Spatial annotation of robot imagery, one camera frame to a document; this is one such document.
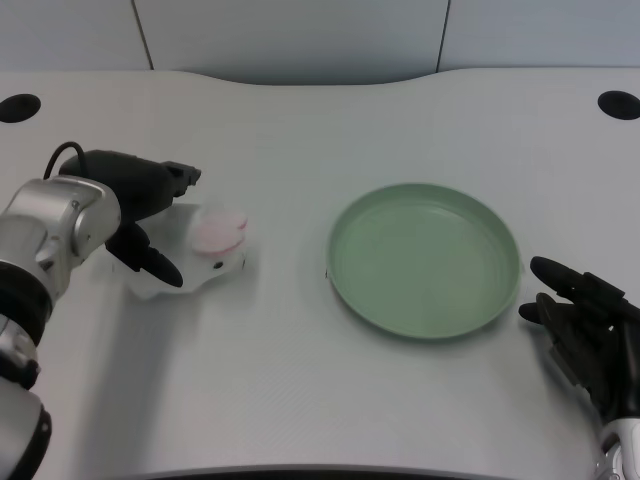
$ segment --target pink object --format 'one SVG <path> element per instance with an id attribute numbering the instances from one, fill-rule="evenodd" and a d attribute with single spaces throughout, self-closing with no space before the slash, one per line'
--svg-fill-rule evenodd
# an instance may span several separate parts
<path id="1" fill-rule="evenodd" d="M 192 248 L 203 255 L 229 253 L 244 242 L 246 226 L 247 216 L 242 213 L 209 213 L 194 229 Z"/>

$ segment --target black hole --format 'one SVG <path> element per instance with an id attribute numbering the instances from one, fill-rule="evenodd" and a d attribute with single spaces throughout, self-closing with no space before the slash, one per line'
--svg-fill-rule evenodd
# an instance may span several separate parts
<path id="1" fill-rule="evenodd" d="M 38 97 L 28 93 L 5 98 L 0 102 L 0 122 L 24 122 L 38 113 L 41 105 Z"/>
<path id="2" fill-rule="evenodd" d="M 640 100 L 627 92 L 605 92 L 598 97 L 598 106 L 604 113 L 619 120 L 640 118 Z"/>

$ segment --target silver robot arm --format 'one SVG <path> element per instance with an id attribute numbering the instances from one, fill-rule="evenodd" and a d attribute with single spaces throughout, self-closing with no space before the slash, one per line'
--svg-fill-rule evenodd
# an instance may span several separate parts
<path id="1" fill-rule="evenodd" d="M 120 225 L 113 191 L 72 176 L 31 180 L 0 215 L 0 480 L 32 478 L 51 417 L 29 392 L 36 346 L 79 266 Z"/>

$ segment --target table surface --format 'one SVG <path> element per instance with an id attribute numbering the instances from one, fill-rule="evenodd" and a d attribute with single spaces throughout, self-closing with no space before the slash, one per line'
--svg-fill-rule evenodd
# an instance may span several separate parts
<path id="1" fill-rule="evenodd" d="M 370 465 L 517 480 L 587 479 L 588 402 L 515 308 L 425 343 L 347 312 L 325 278 L 329 228 L 361 194 L 432 182 L 492 207 L 532 255 L 640 300 L 640 70 L 467 70 L 376 86 L 269 87 L 169 72 L 0 74 L 41 111 L 0 124 L 0 204 L 58 144 L 203 171 L 249 215 L 240 274 L 142 302 L 101 250 L 77 269 L 39 348 L 53 417 L 40 479 L 221 467 Z M 525 275 L 519 301 L 540 284 Z"/>

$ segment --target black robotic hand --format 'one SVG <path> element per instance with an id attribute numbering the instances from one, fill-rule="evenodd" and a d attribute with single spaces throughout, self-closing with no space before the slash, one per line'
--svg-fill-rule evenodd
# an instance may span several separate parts
<path id="1" fill-rule="evenodd" d="M 200 170 L 175 162 L 155 163 L 124 153 L 91 150 L 83 153 L 82 161 L 79 156 L 67 160 L 60 173 L 95 180 L 115 193 L 122 218 L 118 231 L 105 243 L 107 251 L 135 272 L 143 269 L 169 285 L 182 286 L 180 271 L 149 244 L 149 237 L 136 222 L 169 208 L 174 198 L 196 184 Z"/>
<path id="2" fill-rule="evenodd" d="M 640 310 L 624 292 L 595 275 L 579 274 L 542 257 L 531 271 L 557 295 L 539 293 L 520 307 L 526 320 L 546 327 L 551 355 L 574 385 L 581 385 L 606 422 L 640 417 Z"/>

